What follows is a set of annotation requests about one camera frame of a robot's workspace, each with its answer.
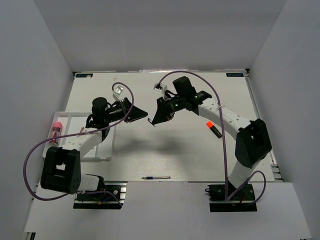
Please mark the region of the blue ballpoint pen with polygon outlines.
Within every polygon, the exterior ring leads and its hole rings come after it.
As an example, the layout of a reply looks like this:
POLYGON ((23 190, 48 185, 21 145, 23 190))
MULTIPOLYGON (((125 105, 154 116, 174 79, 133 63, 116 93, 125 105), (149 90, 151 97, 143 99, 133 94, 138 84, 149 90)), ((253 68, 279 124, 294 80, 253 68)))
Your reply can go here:
POLYGON ((144 176, 141 178, 142 180, 169 180, 170 176, 144 176))

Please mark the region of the orange cap black highlighter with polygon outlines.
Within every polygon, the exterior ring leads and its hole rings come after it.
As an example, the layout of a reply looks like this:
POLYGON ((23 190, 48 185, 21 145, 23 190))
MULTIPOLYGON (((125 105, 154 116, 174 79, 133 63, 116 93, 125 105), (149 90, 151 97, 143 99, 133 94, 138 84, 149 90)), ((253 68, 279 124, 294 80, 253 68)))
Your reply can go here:
POLYGON ((216 128, 216 126, 214 125, 213 122, 208 121, 206 123, 206 126, 214 133, 214 135, 218 138, 221 139, 222 138, 222 134, 220 133, 220 131, 216 128))

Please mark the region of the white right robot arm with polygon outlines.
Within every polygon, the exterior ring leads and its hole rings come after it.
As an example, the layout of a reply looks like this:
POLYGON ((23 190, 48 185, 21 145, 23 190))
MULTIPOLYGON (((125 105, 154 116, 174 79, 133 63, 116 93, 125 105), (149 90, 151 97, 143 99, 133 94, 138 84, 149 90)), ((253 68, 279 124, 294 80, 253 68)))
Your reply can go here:
POLYGON ((196 91, 186 76, 174 80, 173 86, 175 93, 171 93, 165 84, 154 85, 153 89, 161 92, 162 96, 156 100, 157 110, 150 123, 155 126, 168 122, 176 112, 188 110, 217 124, 223 134, 232 136, 237 161, 228 175, 225 192, 228 198, 238 199, 243 195, 243 185, 251 178, 254 169, 272 150, 265 122, 260 118, 247 119, 223 107, 206 91, 196 91))

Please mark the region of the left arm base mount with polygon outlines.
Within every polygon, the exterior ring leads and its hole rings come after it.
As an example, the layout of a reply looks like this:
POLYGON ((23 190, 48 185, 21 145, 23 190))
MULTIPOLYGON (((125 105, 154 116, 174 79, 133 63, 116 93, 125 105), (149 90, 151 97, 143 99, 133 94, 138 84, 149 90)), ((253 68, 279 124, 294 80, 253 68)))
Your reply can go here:
POLYGON ((102 193, 75 195, 73 209, 79 210, 120 210, 127 191, 126 182, 105 182, 102 193))

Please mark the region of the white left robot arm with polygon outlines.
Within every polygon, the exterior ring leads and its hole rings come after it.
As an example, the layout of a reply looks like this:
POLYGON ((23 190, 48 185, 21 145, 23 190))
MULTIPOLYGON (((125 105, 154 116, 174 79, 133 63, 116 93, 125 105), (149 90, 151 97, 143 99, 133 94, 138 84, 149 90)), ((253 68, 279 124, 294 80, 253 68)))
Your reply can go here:
POLYGON ((111 123, 120 120, 130 123, 148 115, 127 98, 110 104, 106 98, 97 97, 92 101, 91 111, 84 129, 97 132, 73 136, 64 145, 47 150, 40 179, 43 189, 66 194, 88 192, 96 200, 103 198, 106 193, 103 178, 82 174, 81 159, 107 138, 111 123))

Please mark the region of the pink cap clear tube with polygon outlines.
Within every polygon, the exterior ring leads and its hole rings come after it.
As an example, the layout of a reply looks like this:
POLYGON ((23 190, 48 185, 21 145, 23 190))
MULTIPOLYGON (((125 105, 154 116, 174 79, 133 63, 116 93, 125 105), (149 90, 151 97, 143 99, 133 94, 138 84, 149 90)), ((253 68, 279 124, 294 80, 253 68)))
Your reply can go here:
POLYGON ((53 123, 51 132, 50 132, 50 138, 52 139, 49 141, 51 145, 53 146, 59 145, 59 139, 57 139, 57 137, 61 135, 62 128, 63 128, 63 125, 60 121, 53 123))

